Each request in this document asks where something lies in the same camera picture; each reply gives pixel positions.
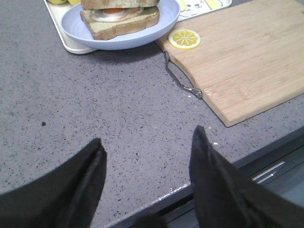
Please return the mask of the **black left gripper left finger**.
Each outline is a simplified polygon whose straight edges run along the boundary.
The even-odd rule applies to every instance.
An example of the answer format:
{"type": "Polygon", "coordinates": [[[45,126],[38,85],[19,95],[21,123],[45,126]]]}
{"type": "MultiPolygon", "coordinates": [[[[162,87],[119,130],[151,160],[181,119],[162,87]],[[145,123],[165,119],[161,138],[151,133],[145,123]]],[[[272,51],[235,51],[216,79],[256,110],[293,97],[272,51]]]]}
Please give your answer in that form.
{"type": "Polygon", "coordinates": [[[95,138],[39,179],[0,196],[2,228],[88,228],[106,177],[107,154],[95,138]]]}

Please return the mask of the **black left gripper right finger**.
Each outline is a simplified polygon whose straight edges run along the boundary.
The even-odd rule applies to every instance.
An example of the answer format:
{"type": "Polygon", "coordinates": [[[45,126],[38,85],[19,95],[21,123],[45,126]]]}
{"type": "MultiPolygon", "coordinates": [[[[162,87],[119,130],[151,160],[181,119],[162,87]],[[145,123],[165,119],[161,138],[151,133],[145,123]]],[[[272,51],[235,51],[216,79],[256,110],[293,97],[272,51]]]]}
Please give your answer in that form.
{"type": "Polygon", "coordinates": [[[190,155],[190,181],[202,228],[302,228],[304,209],[244,175],[219,154],[197,126],[190,155]]]}

